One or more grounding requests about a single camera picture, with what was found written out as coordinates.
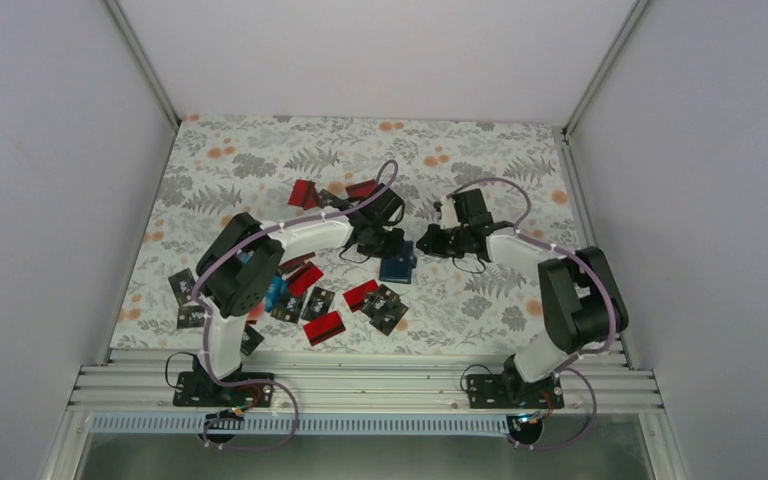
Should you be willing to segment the blue card holder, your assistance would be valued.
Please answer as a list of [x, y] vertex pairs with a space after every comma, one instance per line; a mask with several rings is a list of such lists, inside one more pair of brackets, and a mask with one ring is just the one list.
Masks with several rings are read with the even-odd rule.
[[382, 259], [378, 278], [382, 282], [411, 284], [417, 267], [414, 242], [406, 240], [400, 252], [392, 258]]

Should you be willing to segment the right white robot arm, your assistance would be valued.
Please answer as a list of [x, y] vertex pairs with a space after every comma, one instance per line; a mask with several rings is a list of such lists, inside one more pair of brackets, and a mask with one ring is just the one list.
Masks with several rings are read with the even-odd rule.
[[473, 254], [538, 281], [544, 329], [506, 359], [501, 373], [501, 391], [512, 406], [530, 404], [540, 381], [586, 354], [606, 351], [627, 328], [624, 300], [600, 248], [570, 251], [528, 236], [514, 222], [497, 221], [479, 189], [450, 194], [434, 209], [439, 220], [420, 238], [421, 252], [450, 259]]

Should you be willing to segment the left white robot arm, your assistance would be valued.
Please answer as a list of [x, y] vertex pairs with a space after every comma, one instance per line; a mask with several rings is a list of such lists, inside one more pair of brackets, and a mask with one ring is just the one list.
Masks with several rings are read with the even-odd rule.
[[319, 250], [354, 247], [381, 259], [401, 251], [404, 232], [397, 225], [405, 202], [387, 185], [364, 198], [326, 190], [318, 197], [319, 211], [304, 217], [262, 223], [237, 215], [197, 264], [192, 298], [205, 313], [198, 390], [212, 404], [237, 394], [244, 318], [264, 299], [281, 264]]

